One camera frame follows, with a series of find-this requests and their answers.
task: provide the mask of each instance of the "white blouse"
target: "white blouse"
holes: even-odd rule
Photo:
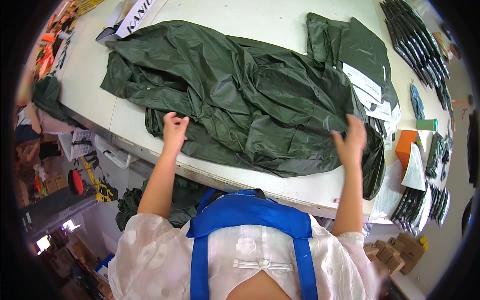
[[[364,238],[349,232],[338,238],[310,216],[309,239],[319,299],[370,299],[376,280],[363,251]],[[115,300],[190,299],[193,239],[151,214],[127,223],[108,277]],[[242,225],[218,229],[208,236],[210,299],[224,300],[241,282],[264,270],[293,300],[300,282],[292,238],[274,228]]]

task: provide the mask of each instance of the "forearm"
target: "forearm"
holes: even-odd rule
[[[28,117],[32,123],[32,129],[36,133],[42,133],[42,127],[40,126],[40,121],[38,120],[38,117],[36,116],[35,109],[32,105],[32,103],[27,104],[27,112],[28,112]]]
[[[153,169],[137,213],[170,216],[176,155],[162,153]]]
[[[362,228],[362,170],[361,166],[345,168],[345,184],[336,213],[332,234],[360,232]]]

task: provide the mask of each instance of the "red round object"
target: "red round object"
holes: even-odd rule
[[[73,170],[72,177],[73,177],[73,185],[75,186],[75,189],[77,190],[78,194],[79,195],[83,194],[84,193],[84,184],[83,184],[82,178],[80,177],[80,174],[78,173],[77,170]]]

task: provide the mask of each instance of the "white box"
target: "white box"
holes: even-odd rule
[[[154,3],[155,0],[138,0],[115,30],[115,25],[117,25],[117,20],[120,17],[123,8],[122,2],[119,2],[110,17],[105,21],[105,29],[100,31],[100,34],[96,37],[95,41],[106,46],[105,42],[107,41],[116,41],[133,33],[140,28],[144,17],[150,11]]]

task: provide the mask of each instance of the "white table surface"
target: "white table surface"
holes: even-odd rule
[[[163,141],[146,131],[145,108],[128,100],[116,98],[100,88],[110,51],[97,43],[95,37],[118,2],[119,0],[105,0],[77,21],[63,75],[59,78],[62,82],[61,101],[78,114],[119,137],[158,154],[161,153]],[[425,106],[425,117],[437,118],[439,133],[445,136],[448,113],[442,110],[435,91],[423,86],[410,67],[394,52],[378,0],[156,0],[145,16],[142,26],[181,19],[211,27],[227,35],[257,39],[305,53],[307,43],[305,21],[308,12],[341,21],[349,21],[350,17],[354,16],[383,39],[392,68],[393,85],[402,111],[396,140],[401,129],[415,129],[415,116],[409,92],[411,82],[419,90]],[[420,132],[420,135],[428,153],[432,133]],[[396,142],[392,151],[385,152],[387,165],[397,159],[394,153],[395,146]],[[334,200],[340,197],[343,187],[342,167],[326,173],[280,178],[262,172],[219,165],[183,154],[179,155],[177,163],[188,170],[237,187],[261,188],[265,193],[279,199],[317,207],[322,211],[317,215],[327,217],[335,216],[338,204],[335,204]],[[373,200],[363,201],[363,213],[366,218],[372,206]]]

